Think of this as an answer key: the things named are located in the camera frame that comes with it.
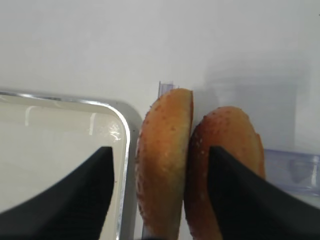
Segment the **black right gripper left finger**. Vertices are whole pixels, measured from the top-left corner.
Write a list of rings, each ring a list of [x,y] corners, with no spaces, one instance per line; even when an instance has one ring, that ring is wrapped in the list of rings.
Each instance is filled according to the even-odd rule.
[[[2,240],[97,240],[115,185],[113,149],[100,147],[44,192],[0,215]]]

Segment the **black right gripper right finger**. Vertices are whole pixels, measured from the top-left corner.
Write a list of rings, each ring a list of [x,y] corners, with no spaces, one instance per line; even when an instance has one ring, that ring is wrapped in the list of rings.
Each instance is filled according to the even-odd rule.
[[[225,240],[318,240],[320,210],[290,196],[212,146],[208,195]]]

